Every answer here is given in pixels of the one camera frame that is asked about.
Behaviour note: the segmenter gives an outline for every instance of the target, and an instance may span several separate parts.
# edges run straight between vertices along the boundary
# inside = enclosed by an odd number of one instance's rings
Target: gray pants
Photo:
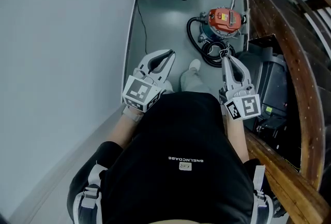
[[[182,92],[208,93],[211,94],[209,87],[204,84],[199,76],[199,72],[192,68],[185,71],[180,77]],[[173,91],[165,91],[163,94],[171,94]]]

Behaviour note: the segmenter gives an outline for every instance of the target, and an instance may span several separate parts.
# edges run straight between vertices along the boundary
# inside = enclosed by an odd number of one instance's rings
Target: wooden railing
[[[331,170],[331,60],[303,14],[329,47],[331,38],[310,7],[303,0],[295,1],[297,5],[288,0],[247,0],[246,5],[253,28],[249,39],[274,35],[289,68],[301,127],[300,174],[251,133],[246,133],[246,140],[251,155],[266,165],[272,190],[291,219],[315,224],[322,223],[330,210],[316,190]],[[331,6],[331,0],[322,1]]]

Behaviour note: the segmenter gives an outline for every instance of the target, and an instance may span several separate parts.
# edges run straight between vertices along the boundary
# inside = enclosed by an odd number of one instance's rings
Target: shoe
[[[191,69],[191,68],[195,68],[197,71],[200,70],[200,66],[201,66],[201,62],[200,60],[198,59],[195,59],[191,62],[190,66],[188,67],[188,69]]]
[[[164,82],[164,88],[167,90],[167,91],[174,91],[173,88],[172,88],[172,85],[170,83],[170,81],[166,80]]]

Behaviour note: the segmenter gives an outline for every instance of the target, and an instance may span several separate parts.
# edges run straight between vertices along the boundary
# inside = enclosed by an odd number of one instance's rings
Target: vacuum cleaner
[[[246,15],[233,10],[235,0],[232,0],[230,8],[216,8],[208,12],[202,12],[199,17],[191,18],[186,25],[187,35],[203,60],[210,66],[221,68],[222,58],[227,55],[235,56],[234,48],[225,39],[240,34],[240,28],[247,22]],[[200,36],[198,42],[203,43],[202,48],[194,40],[191,33],[192,22],[200,22]],[[219,55],[210,55],[213,48],[219,48]]]

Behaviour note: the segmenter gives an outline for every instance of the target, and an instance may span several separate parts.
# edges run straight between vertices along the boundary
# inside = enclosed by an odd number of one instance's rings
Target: black hose
[[[190,39],[191,43],[193,44],[194,48],[198,50],[203,58],[203,60],[210,66],[215,67],[215,68],[221,68],[222,67],[222,57],[225,56],[225,50],[227,46],[223,41],[215,41],[211,43],[205,43],[202,48],[198,46],[198,44],[195,42],[192,33],[191,33],[191,24],[194,21],[198,21],[203,23],[204,18],[202,17],[193,17],[190,20],[188,20],[187,25],[186,25],[186,31],[188,38]],[[218,46],[221,49],[221,56],[210,56],[208,53],[210,50],[213,48],[213,46]],[[233,56],[235,56],[235,51],[233,49],[233,46],[230,45],[230,50]]]

